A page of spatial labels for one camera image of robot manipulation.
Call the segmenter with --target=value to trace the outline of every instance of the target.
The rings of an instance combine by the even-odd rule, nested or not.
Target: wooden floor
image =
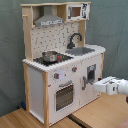
[[[0,128],[44,128],[37,119],[23,109],[0,118]],[[50,128],[81,128],[69,118],[64,118]]]
[[[126,96],[102,94],[71,116],[87,128],[116,128],[128,118]]]

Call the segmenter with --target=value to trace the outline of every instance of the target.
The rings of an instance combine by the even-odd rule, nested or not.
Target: oven handle
[[[83,76],[83,80],[84,80],[84,86],[82,86],[82,90],[85,90],[86,83],[87,83],[87,80],[86,80],[86,77],[85,76]]]
[[[71,17],[72,17],[72,7],[71,6],[69,6],[69,10],[70,10],[70,15],[68,16],[68,19],[71,19]]]
[[[66,84],[61,84],[59,87],[66,87],[72,83],[72,80],[68,81]]]

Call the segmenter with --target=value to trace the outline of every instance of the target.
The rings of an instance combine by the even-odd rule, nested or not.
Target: control knob
[[[55,74],[54,74],[54,78],[55,78],[55,79],[59,79],[59,74],[58,74],[58,73],[55,73]]]
[[[77,70],[77,67],[73,67],[73,68],[72,68],[72,71],[73,71],[73,72],[76,72],[76,70]]]

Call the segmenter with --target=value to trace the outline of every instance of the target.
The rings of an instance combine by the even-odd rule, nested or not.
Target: faucet
[[[72,42],[72,39],[73,39],[73,37],[74,37],[75,35],[80,36],[80,41],[82,41],[82,35],[81,35],[80,33],[74,33],[74,34],[71,36],[71,38],[70,38],[70,43],[67,45],[67,48],[68,48],[68,49],[72,49],[73,47],[75,47],[75,44],[73,44],[73,42]]]

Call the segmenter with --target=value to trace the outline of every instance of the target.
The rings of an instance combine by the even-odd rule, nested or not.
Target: microwave
[[[90,4],[67,5],[67,21],[89,18]]]

